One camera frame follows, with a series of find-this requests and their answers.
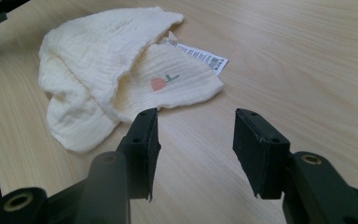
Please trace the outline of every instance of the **barcode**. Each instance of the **barcode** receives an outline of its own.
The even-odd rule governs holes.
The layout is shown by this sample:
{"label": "barcode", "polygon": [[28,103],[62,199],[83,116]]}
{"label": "barcode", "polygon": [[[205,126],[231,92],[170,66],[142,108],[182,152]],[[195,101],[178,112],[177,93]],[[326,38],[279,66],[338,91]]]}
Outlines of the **barcode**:
{"label": "barcode", "polygon": [[217,71],[217,69],[219,69],[220,65],[222,65],[223,63],[223,60],[219,60],[218,58],[212,58],[211,59],[211,62],[209,63],[209,66]]}

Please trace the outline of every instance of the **barcode label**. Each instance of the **barcode label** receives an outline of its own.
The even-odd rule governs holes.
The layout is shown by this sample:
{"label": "barcode label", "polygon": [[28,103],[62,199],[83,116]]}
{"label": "barcode label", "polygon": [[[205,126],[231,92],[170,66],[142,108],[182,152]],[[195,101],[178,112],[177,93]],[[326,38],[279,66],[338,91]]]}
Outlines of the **barcode label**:
{"label": "barcode label", "polygon": [[207,63],[217,75],[222,72],[223,68],[228,62],[227,59],[214,55],[208,51],[191,48],[189,46],[177,43],[176,41],[170,40],[169,38],[163,38],[161,44],[174,46],[177,49],[181,49],[187,54],[192,55],[196,59]]}

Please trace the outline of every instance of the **light wood surface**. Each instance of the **light wood surface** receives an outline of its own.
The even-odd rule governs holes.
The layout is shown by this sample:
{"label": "light wood surface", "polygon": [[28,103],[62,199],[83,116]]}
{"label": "light wood surface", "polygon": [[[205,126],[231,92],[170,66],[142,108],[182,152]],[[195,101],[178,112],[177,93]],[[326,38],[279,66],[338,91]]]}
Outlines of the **light wood surface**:
{"label": "light wood surface", "polygon": [[199,105],[162,109],[152,203],[131,201],[132,223],[284,223],[282,201],[257,200],[234,152],[234,112],[254,110],[292,143],[330,160],[358,188],[358,1],[34,0],[0,24],[0,183],[52,195],[85,178],[129,124],[77,155],[46,124],[38,85],[43,36],[65,21],[119,7],[185,15],[178,38],[229,59],[224,90]]}

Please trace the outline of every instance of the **metal hole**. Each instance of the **metal hole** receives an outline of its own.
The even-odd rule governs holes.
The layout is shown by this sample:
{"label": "metal hole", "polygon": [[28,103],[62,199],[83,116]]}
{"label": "metal hole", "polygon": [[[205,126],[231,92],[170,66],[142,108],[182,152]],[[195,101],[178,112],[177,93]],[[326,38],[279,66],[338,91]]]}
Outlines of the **metal hole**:
{"label": "metal hole", "polygon": [[34,195],[32,192],[23,192],[18,194],[5,203],[4,210],[7,212],[18,211],[26,205],[30,204],[33,198]]}
{"label": "metal hole", "polygon": [[312,155],[304,155],[301,157],[301,159],[306,162],[306,163],[309,163],[309,164],[312,164],[312,165],[319,165],[319,164],[322,164],[322,160],[315,157],[315,156],[312,156]]}

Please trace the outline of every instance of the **white cloth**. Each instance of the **white cloth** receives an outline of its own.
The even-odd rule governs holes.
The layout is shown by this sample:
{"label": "white cloth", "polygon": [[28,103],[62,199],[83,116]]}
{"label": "white cloth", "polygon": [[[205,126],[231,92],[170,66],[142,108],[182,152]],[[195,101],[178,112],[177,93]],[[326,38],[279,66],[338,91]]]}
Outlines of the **white cloth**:
{"label": "white cloth", "polygon": [[219,92],[223,83],[206,64],[173,47],[148,48],[182,20],[159,7],[125,8],[50,31],[39,51],[39,85],[52,94],[52,135],[87,152],[144,109],[194,104]]}

